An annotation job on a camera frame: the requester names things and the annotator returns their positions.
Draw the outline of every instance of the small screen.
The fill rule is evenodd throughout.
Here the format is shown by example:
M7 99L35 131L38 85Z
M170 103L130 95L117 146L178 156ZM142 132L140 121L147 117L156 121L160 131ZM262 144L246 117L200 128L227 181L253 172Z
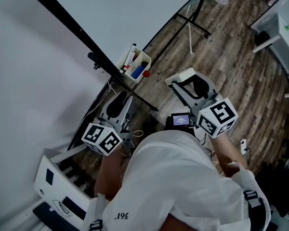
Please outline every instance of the small screen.
M189 118L188 115L176 115L173 116L173 125L189 125Z

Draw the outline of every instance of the white wall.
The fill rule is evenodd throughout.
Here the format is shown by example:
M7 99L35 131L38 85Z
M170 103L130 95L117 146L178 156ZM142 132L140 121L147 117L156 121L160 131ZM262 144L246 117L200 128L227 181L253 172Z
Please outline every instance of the white wall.
M58 0L116 64L133 43L142 49L188 0Z
M0 224L31 205L43 153L65 149L109 78L36 0L0 0Z

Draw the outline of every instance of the wooden floor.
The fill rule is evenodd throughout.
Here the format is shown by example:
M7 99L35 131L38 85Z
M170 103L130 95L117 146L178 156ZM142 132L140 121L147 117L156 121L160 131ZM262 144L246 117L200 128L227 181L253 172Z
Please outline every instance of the wooden floor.
M191 7L189 14L194 9L196 6ZM151 68L150 77L144 78L135 90L159 111L152 112L145 104L137 102L138 113L131 129L144 130L143 139L162 130L171 113L187 111L165 85L165 79L192 67L209 77L237 110L239 119L228 134L234 145L242 138L247 139L251 148L250 169L256 173L262 161L276 164L285 151L282 141L289 137L289 99L284 98L289 92L289 83L281 65L268 49L256 54L251 52L255 47L255 34L248 28L266 9L261 0L230 0L226 6L205 0L196 22L212 35L205 39L191 26L191 54L188 26L185 26ZM179 17L168 22L145 52L154 59L183 22ZM100 163L100 158L96 159L95 155L85 152L75 159L92 178L96 177Z

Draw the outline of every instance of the white t-shirt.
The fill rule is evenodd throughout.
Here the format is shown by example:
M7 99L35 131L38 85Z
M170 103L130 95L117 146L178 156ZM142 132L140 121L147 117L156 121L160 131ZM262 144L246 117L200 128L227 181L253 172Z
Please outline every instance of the white t-shirt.
M103 224L108 231L154 231L171 213L198 231L249 231L248 203L240 186L244 181L263 199L267 227L267 199L254 175L243 171L232 178L220 175L188 133L154 133L134 152L121 189L103 211Z

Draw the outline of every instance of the white cube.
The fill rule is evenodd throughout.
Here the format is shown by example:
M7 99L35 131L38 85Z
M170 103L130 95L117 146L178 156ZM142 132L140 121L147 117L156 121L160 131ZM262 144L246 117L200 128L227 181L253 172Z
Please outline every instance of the white cube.
M199 111L197 125L202 127L212 138L229 130L238 118L230 100L225 98Z
M110 155L122 142L113 128L90 123L81 140L92 150L103 155Z

